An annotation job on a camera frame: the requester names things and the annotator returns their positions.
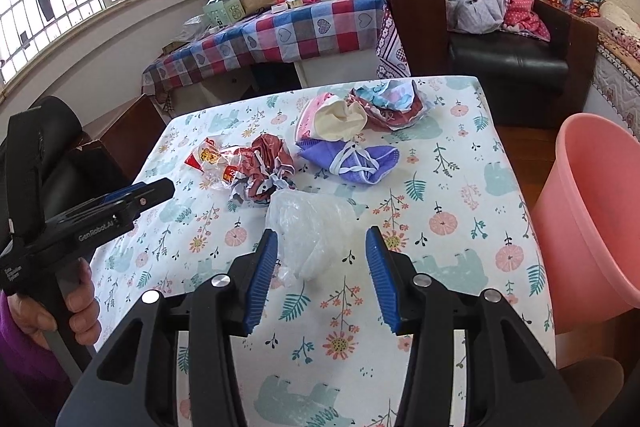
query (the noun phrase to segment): green box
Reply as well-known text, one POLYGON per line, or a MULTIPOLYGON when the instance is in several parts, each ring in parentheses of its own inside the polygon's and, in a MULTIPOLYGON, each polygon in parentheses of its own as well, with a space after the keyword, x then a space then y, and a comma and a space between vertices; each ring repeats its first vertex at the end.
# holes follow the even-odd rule
POLYGON ((212 24, 229 26, 244 18, 240 0, 210 0, 204 6, 204 13, 212 24))

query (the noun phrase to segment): pink bucket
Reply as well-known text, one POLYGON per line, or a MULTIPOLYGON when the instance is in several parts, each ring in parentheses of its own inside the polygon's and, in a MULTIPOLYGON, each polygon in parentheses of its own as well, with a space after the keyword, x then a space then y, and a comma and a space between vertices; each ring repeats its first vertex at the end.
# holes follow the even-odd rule
POLYGON ((640 143, 588 113, 567 118, 531 214, 556 333, 640 307, 640 143))

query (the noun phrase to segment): screw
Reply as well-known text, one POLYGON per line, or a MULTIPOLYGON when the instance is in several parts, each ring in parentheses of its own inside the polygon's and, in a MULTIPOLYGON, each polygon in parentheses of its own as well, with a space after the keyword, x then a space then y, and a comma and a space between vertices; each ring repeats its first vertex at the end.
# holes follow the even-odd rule
POLYGON ((142 294, 142 301, 145 304, 153 304, 160 298, 160 292, 156 290, 148 290, 142 294))
POLYGON ((431 286, 431 277, 429 277, 426 273, 418 273, 414 275, 414 284, 416 286, 420 286, 420 288, 427 288, 431 286))
POLYGON ((486 292, 484 292, 484 298, 489 302, 498 302, 500 299, 502 299, 502 295, 500 295, 500 292, 498 292, 498 290, 488 289, 486 292))
POLYGON ((219 273, 211 278, 211 285, 216 288, 223 288, 231 282, 231 278, 226 273, 219 273))

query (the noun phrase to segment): checkered tablecloth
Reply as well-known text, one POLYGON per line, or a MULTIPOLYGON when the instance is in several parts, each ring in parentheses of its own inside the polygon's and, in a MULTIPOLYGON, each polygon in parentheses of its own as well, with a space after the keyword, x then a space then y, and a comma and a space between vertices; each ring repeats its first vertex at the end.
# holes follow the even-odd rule
POLYGON ((158 58, 142 74, 142 93, 161 94, 261 62, 375 48, 386 0, 332 0, 270 12, 158 58))

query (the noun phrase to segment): purple sleeve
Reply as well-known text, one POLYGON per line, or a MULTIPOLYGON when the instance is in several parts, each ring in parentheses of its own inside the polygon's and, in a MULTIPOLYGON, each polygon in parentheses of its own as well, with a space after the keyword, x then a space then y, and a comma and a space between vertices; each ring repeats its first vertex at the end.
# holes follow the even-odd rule
POLYGON ((14 323, 0 293, 0 357, 32 402, 43 412, 57 412, 71 390, 52 352, 34 343, 14 323))

